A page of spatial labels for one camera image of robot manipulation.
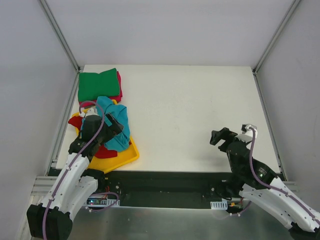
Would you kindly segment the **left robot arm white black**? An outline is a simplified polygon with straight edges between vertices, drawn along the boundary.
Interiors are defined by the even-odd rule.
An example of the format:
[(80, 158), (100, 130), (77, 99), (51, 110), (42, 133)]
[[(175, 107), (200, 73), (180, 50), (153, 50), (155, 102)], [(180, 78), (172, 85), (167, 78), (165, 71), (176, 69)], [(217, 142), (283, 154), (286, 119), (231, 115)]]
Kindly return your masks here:
[(100, 146), (120, 134), (123, 126), (110, 114), (85, 116), (70, 144), (67, 160), (40, 203), (26, 212), (30, 234), (43, 240), (66, 240), (78, 211), (94, 196), (108, 196), (105, 173), (89, 168)]

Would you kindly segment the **teal t shirt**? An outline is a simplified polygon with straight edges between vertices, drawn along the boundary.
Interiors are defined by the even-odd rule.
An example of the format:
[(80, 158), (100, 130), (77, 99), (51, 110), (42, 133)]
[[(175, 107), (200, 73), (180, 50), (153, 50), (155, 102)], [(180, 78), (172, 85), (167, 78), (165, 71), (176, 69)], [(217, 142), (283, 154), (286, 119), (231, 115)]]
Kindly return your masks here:
[(96, 102), (84, 101), (80, 104), (80, 108), (83, 108), (85, 104), (95, 104), (97, 115), (104, 118), (105, 134), (113, 135), (104, 142), (104, 147), (117, 152), (127, 150), (131, 136), (127, 107), (113, 103), (107, 96), (99, 96)]

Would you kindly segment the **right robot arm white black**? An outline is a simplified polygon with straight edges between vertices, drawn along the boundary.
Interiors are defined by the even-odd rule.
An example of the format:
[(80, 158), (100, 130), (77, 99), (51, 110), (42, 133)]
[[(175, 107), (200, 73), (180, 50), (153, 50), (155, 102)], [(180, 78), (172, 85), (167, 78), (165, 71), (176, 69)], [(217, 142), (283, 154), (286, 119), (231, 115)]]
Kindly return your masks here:
[(210, 144), (226, 153), (231, 177), (215, 187), (225, 200), (239, 196), (278, 220), (294, 240), (320, 238), (320, 213), (298, 198), (265, 163), (253, 157), (257, 128), (244, 124), (241, 133), (224, 127), (211, 132)]

